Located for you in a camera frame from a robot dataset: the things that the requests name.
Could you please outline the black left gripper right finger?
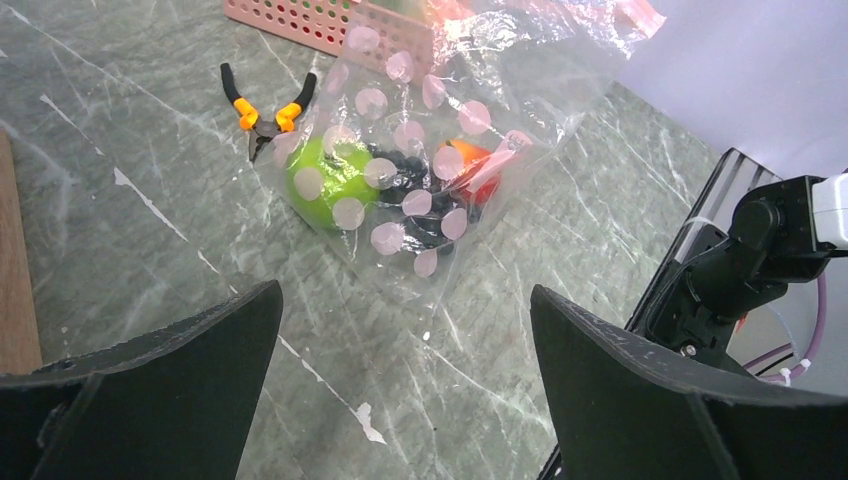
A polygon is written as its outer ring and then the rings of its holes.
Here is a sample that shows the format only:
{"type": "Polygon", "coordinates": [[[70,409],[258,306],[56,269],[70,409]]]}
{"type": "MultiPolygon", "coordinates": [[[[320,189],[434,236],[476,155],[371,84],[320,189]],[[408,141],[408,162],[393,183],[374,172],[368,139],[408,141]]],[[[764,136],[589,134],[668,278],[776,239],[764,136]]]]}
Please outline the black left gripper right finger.
{"type": "Polygon", "coordinates": [[[843,479],[847,401],[687,359],[536,286],[530,317],[570,479],[843,479]]]}

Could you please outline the black fake grape bunch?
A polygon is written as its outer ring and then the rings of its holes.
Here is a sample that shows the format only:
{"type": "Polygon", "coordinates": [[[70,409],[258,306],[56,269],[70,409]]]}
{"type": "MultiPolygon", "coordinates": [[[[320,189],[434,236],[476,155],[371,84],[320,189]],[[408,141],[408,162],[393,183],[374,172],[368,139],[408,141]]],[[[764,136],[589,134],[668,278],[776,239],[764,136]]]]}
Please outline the black fake grape bunch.
{"type": "Polygon", "coordinates": [[[403,216],[402,249],[415,255],[433,250],[440,257],[453,253],[455,241],[442,229],[450,213],[465,213],[467,221],[480,220],[483,208],[460,198],[456,188],[439,179],[430,164],[419,156],[400,150],[386,150],[374,143],[366,145],[375,159],[385,159],[394,165],[396,173],[380,191],[378,206],[403,216]]]}

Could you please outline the clear zip top bag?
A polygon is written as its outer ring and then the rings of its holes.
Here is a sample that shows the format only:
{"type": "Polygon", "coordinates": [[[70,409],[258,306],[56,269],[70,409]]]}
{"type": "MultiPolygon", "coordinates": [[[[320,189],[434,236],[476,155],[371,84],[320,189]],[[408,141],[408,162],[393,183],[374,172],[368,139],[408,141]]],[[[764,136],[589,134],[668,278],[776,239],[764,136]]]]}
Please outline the clear zip top bag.
{"type": "MultiPolygon", "coordinates": [[[[632,54],[663,26],[648,1],[467,1],[469,13],[431,28],[428,61],[401,50],[370,55],[378,34],[355,26],[299,120],[273,134],[256,168],[295,210],[285,186],[288,156],[321,137],[337,144],[374,143],[419,156],[460,198],[483,208],[480,220],[450,213],[442,229],[453,253],[404,251],[403,216],[378,206],[352,231],[317,229],[361,279],[402,304],[433,311],[450,294],[476,241],[539,166],[574,135],[632,54]]],[[[396,168],[365,167],[378,190],[396,168]]]]}

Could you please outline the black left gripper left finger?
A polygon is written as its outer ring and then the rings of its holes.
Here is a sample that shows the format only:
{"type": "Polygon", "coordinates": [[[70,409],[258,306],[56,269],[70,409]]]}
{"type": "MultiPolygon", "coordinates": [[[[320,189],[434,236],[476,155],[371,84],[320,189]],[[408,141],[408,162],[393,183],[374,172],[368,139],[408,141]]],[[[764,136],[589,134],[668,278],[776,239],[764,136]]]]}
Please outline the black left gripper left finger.
{"type": "Polygon", "coordinates": [[[5,479],[232,479],[284,309],[266,281],[107,349],[1,378],[5,479]]]}

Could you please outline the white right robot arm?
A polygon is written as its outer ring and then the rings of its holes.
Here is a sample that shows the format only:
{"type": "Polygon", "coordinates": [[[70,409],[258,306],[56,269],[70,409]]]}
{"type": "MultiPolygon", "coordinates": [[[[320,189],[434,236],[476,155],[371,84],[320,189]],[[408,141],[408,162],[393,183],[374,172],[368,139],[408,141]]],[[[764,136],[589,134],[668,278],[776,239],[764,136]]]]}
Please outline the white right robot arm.
{"type": "Polygon", "coordinates": [[[817,279],[847,254],[847,176],[800,176],[755,188],[715,246],[684,262],[643,314],[644,336],[672,351],[723,354],[735,325],[817,279]]]}

